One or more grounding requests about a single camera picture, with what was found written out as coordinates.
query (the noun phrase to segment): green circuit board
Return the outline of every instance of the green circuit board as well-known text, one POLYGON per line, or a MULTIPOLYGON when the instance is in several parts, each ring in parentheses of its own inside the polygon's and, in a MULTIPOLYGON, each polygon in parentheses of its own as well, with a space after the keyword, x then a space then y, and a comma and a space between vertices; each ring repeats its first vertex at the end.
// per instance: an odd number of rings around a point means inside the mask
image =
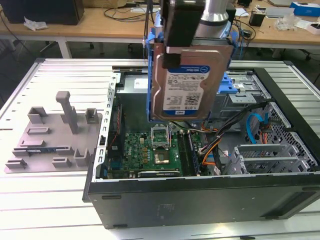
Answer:
MULTIPOLYGON (((154 142, 164 142, 166 138, 155 134, 154 140, 154 142)), ((192 141, 195 149, 202 147, 201 138, 198 134, 192 135, 192 141)), ((171 133, 170 144, 171 147, 169 147, 168 150, 162 147, 153 149, 151 132, 126 133, 122 170, 181 171, 182 166, 178 147, 178 135, 176 132, 171 133)))

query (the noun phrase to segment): paper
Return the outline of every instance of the paper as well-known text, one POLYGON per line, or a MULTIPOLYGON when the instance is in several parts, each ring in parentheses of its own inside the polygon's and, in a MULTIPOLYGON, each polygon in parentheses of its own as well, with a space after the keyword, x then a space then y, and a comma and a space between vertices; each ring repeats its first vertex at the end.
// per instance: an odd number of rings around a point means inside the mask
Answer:
POLYGON ((246 17, 249 16, 249 13, 247 13, 243 8, 236 8, 235 15, 237 17, 246 17))
POLYGON ((311 21, 300 20, 294 26, 300 29, 306 29, 310 24, 312 24, 311 21))
POLYGON ((23 23, 23 25, 25 25, 28 29, 31 29, 32 31, 48 28, 47 24, 44 21, 31 21, 26 17, 24 17, 24 21, 25 22, 23 23))

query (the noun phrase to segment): motherboard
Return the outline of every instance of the motherboard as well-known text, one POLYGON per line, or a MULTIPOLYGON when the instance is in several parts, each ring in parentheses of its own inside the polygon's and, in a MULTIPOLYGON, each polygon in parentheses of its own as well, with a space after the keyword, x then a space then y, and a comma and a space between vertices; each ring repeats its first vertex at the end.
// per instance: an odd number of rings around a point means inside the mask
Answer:
POLYGON ((127 132, 121 160, 110 162, 112 178, 196 176, 200 172, 201 136, 155 126, 147 132, 127 132))

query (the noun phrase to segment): laptop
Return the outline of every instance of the laptop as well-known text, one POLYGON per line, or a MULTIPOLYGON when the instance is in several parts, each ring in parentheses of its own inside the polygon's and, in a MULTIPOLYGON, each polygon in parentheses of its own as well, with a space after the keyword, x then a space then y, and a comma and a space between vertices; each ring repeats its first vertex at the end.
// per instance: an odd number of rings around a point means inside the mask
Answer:
POLYGON ((290 7, 292 0, 268 0, 268 2, 276 7, 290 7))

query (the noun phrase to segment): barcode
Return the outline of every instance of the barcode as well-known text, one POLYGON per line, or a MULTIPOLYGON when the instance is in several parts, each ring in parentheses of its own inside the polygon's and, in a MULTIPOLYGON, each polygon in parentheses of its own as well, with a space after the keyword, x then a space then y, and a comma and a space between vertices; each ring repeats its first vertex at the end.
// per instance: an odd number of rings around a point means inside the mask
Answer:
POLYGON ((200 99, 200 92, 190 92, 185 99, 185 106, 196 106, 200 99))

